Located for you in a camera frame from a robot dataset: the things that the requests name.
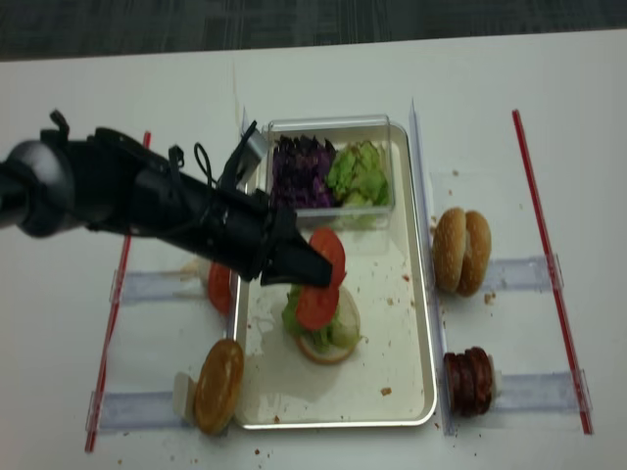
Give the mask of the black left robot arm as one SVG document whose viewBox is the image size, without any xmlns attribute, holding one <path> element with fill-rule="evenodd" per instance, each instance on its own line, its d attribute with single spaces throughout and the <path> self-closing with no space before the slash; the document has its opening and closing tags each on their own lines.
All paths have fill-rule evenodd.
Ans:
<svg viewBox="0 0 627 470">
<path fill-rule="evenodd" d="M 333 283 L 332 263 L 301 235 L 296 213 L 274 208 L 262 190 L 242 190 L 267 147 L 254 125 L 222 174 L 199 180 L 183 172 L 178 147 L 161 156 L 106 127 L 73 140 L 61 113 L 51 119 L 51 128 L 15 146 L 1 164 L 3 226 L 33 238 L 84 227 L 158 239 L 247 281 Z"/>
</svg>

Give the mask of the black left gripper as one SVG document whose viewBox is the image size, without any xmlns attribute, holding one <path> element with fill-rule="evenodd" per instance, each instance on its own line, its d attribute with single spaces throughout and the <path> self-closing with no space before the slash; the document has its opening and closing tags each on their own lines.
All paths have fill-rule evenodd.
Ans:
<svg viewBox="0 0 627 470">
<path fill-rule="evenodd" d="M 186 174 L 143 169 L 131 191 L 131 228 L 216 261 L 262 286 L 328 287 L 332 264 L 300 234 L 296 214 L 262 191 L 213 187 Z"/>
</svg>

